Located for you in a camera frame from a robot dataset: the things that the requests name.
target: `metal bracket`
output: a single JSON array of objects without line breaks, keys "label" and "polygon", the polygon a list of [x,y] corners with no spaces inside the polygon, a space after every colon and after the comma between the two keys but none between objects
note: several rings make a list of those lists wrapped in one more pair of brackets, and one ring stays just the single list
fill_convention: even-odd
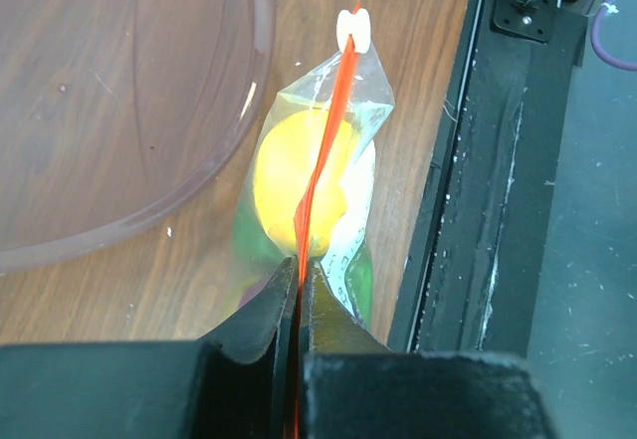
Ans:
[{"label": "metal bracket", "polygon": [[547,43],[553,32],[558,0],[496,0],[493,26],[524,39]]}]

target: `clear plastic bag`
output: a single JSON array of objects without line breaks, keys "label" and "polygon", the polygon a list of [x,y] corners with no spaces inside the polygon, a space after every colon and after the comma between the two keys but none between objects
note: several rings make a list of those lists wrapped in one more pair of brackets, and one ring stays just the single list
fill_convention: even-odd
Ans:
[{"label": "clear plastic bag", "polygon": [[[298,250],[295,214],[317,165],[339,52],[278,92],[265,120],[233,228],[240,306],[256,295],[284,258]],[[344,119],[314,193],[310,259],[320,261],[334,295],[366,326],[373,269],[365,242],[375,149],[373,138],[394,97],[373,46],[358,55]]]}]

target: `cable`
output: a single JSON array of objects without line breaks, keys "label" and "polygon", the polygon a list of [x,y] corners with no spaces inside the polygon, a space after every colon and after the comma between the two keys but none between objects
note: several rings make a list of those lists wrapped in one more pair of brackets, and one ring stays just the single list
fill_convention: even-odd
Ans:
[{"label": "cable", "polygon": [[601,21],[606,16],[606,14],[610,13],[609,3],[611,1],[613,0],[604,0],[601,7],[599,8],[599,11],[597,11],[597,14],[595,15],[593,27],[590,32],[590,45],[592,46],[593,51],[595,52],[597,57],[609,66],[621,69],[623,71],[637,72],[637,63],[629,63],[627,61],[615,58],[608,51],[606,51],[601,44]]}]

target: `clear plastic bowl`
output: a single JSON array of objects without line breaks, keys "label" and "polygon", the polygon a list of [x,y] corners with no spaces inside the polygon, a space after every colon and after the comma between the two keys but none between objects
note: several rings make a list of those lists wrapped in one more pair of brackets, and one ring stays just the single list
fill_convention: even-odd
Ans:
[{"label": "clear plastic bowl", "polygon": [[160,220],[255,119],[275,0],[0,0],[0,273]]}]

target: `green object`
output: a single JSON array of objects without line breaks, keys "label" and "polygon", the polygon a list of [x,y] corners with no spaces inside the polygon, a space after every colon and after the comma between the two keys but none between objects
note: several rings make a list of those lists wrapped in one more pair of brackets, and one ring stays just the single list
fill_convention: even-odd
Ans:
[{"label": "green object", "polygon": [[371,251],[365,240],[345,270],[345,285],[351,303],[360,315],[363,324],[369,328],[374,295],[374,269],[371,262]]},{"label": "green object", "polygon": [[243,264],[269,271],[279,267],[284,255],[263,231],[249,195],[242,195],[232,228],[232,249]]}]

